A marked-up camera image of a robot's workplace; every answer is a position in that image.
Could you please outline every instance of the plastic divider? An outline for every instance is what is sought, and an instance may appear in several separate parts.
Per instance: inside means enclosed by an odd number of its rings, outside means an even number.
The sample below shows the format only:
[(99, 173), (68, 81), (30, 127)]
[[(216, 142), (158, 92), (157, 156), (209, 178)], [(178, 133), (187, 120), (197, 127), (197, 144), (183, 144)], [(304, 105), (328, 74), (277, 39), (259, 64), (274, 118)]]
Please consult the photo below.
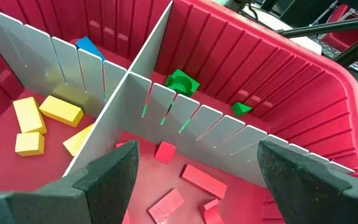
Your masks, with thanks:
[(173, 1), (171, 1), (164, 10), (162, 16), (153, 28), (128, 71), (144, 75), (146, 78), (151, 77), (155, 64), (157, 63), (157, 57), (160, 53), (162, 38), (168, 23), (172, 5)]
[(0, 53), (25, 88), (55, 95), (94, 117), (126, 73), (115, 63), (102, 63), (99, 57), (1, 12)]
[(126, 104), (126, 79), (128, 74), (121, 78), (117, 88), (103, 108), (102, 112), (95, 121), (88, 137), (85, 139), (81, 149), (73, 158), (64, 175), (84, 167), (109, 152), (116, 145), (116, 141), (122, 133), (120, 122)]

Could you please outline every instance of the wooden block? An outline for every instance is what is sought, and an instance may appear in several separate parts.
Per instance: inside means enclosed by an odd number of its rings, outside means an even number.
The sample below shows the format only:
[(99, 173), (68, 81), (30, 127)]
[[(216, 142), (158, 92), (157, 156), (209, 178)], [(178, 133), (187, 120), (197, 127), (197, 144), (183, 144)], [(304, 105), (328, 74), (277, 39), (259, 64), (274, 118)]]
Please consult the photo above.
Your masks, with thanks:
[(187, 164), (181, 177), (189, 183), (215, 195), (217, 198), (223, 199), (226, 193), (227, 185), (216, 180), (203, 171)]
[(156, 224), (161, 224), (184, 202), (185, 201), (179, 194), (179, 191), (173, 189), (149, 209), (149, 214)]
[(41, 133), (19, 133), (16, 136), (15, 152), (21, 156), (34, 156), (44, 153), (45, 138)]
[(72, 127), (77, 127), (84, 112), (78, 106), (67, 103), (54, 96), (48, 96), (40, 106), (43, 115)]
[(202, 216), (205, 224), (224, 224), (221, 215), (219, 214), (219, 202), (217, 199), (205, 204)]
[(154, 159), (163, 162), (165, 164), (168, 164), (171, 159), (173, 158), (173, 155), (176, 151), (176, 146), (173, 146), (167, 142), (161, 142), (160, 146), (157, 149), (157, 152), (155, 153)]
[(71, 138), (69, 138), (63, 142), (63, 145), (66, 147), (66, 149), (68, 150), (68, 152), (70, 152), (70, 154), (72, 156), (75, 156), (75, 154), (77, 154), (78, 150), (80, 150), (82, 143), (85, 141), (85, 138), (88, 136), (92, 127), (93, 127), (93, 124), (82, 129), (82, 131), (76, 133)]
[(47, 132), (44, 119), (42, 119), (34, 97), (13, 101), (13, 107), (22, 133), (39, 132), (45, 134)]

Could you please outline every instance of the green cube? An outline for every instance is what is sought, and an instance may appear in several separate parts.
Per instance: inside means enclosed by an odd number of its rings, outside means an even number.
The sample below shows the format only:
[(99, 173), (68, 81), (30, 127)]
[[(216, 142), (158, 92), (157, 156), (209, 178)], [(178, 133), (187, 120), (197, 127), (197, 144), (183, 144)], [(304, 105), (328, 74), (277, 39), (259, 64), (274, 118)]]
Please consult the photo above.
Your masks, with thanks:
[(247, 106), (240, 102), (237, 102), (231, 107), (231, 109), (233, 110), (234, 115), (242, 116), (242, 115), (248, 113), (252, 108), (250, 106)]
[(165, 86), (179, 94), (191, 97), (200, 84), (180, 69), (176, 69), (165, 81)]

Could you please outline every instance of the yellow block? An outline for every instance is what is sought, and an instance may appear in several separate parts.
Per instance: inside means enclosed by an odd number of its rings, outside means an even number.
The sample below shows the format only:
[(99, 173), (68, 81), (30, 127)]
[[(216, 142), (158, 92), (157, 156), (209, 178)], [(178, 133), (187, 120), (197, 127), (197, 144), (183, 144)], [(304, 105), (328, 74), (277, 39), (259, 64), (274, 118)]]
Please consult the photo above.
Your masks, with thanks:
[(40, 132), (45, 134), (47, 132), (34, 97), (13, 101), (13, 107), (22, 133)]
[(34, 156), (44, 153), (45, 138), (41, 133), (20, 133), (16, 136), (15, 152), (21, 156)]
[(84, 116), (84, 112), (80, 107), (53, 96), (48, 96), (45, 99), (40, 106), (40, 111), (43, 115), (72, 127), (77, 127)]
[(85, 141), (85, 138), (90, 132), (92, 126), (93, 124), (89, 125), (88, 127), (84, 128), (82, 131), (76, 133), (71, 138), (63, 142), (63, 145), (66, 147), (66, 149), (70, 152), (72, 156), (75, 156), (78, 150), (80, 150), (80, 147), (82, 143)]

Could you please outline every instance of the red rectangular block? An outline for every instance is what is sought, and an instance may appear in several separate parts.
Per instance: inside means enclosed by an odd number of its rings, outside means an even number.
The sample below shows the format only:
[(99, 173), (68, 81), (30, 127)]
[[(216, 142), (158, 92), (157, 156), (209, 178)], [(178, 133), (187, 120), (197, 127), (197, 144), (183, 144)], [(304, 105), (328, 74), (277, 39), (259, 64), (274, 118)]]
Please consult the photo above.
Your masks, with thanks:
[(176, 146), (173, 146), (167, 142), (161, 142), (160, 146), (157, 149), (157, 152), (154, 155), (154, 159), (168, 164), (175, 154)]
[(216, 180), (203, 171), (187, 164), (181, 177), (189, 183), (215, 195), (217, 198), (223, 199), (226, 193), (227, 185)]
[(173, 189), (149, 209), (149, 214), (156, 224), (161, 224), (184, 202), (185, 201), (179, 194), (179, 191)]
[(123, 144), (125, 144), (125, 143), (117, 143), (117, 144), (116, 144), (116, 148), (122, 146)]
[(205, 224), (224, 224), (221, 215), (219, 214), (218, 205), (218, 199), (214, 199), (203, 205), (201, 215), (204, 218)]
[(215, 207), (215, 206), (218, 206), (218, 205), (219, 205), (219, 200), (214, 199), (214, 200), (212, 200), (212, 201), (206, 203), (206, 204), (203, 206), (203, 209), (204, 209), (204, 211), (207, 211), (207, 210), (209, 210), (209, 209), (211, 209), (211, 208), (213, 208), (213, 207)]

